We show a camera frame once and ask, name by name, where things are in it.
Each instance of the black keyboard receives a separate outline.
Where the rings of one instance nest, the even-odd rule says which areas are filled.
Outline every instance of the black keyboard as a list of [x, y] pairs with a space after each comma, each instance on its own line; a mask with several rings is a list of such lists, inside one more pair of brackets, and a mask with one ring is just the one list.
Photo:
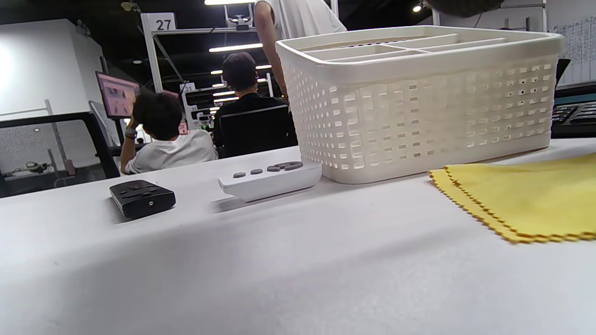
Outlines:
[[551, 131], [552, 138], [596, 137], [596, 101], [555, 106]]

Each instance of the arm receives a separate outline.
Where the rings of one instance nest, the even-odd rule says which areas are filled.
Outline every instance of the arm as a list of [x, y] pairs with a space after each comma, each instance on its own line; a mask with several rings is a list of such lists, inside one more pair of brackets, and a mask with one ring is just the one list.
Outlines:
[[[131, 116], [131, 121], [128, 123], [127, 128], [136, 129], [138, 123], [135, 122], [133, 117]], [[126, 165], [130, 162], [133, 158], [135, 158], [136, 151], [135, 151], [135, 137], [130, 135], [125, 135], [124, 144], [122, 144], [122, 152], [120, 154], [120, 171], [125, 175], [129, 173], [126, 171]]]
[[281, 69], [280, 56], [275, 51], [275, 43], [279, 40], [277, 32], [275, 32], [275, 18], [273, 16], [271, 6], [265, 2], [257, 2], [254, 7], [254, 21], [257, 27], [257, 34], [261, 43], [263, 43], [263, 51], [271, 64], [275, 81], [279, 84], [281, 92], [287, 97], [287, 89], [285, 88], [284, 72]]

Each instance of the monitor screen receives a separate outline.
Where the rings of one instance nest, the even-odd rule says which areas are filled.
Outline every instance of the monitor screen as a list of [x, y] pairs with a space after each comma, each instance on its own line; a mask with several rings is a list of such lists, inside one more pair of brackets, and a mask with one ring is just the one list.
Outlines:
[[131, 116], [136, 96], [141, 93], [139, 84], [97, 73], [105, 113], [111, 119], [126, 119]]

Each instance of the white basket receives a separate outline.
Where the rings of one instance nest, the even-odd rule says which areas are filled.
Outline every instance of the white basket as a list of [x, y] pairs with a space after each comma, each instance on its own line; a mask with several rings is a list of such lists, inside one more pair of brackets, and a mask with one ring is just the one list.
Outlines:
[[303, 158], [347, 184], [547, 147], [557, 34], [413, 26], [277, 43]]

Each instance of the office chair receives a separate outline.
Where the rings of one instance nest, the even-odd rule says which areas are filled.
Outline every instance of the office chair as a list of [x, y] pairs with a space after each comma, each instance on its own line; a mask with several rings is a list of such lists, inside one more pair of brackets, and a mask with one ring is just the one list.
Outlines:
[[[225, 143], [224, 157], [298, 145], [292, 116], [286, 105], [225, 114], [220, 118]], [[234, 142], [231, 134], [234, 134], [234, 138], [241, 139], [241, 143]]]
[[0, 197], [119, 176], [91, 113], [0, 122]]

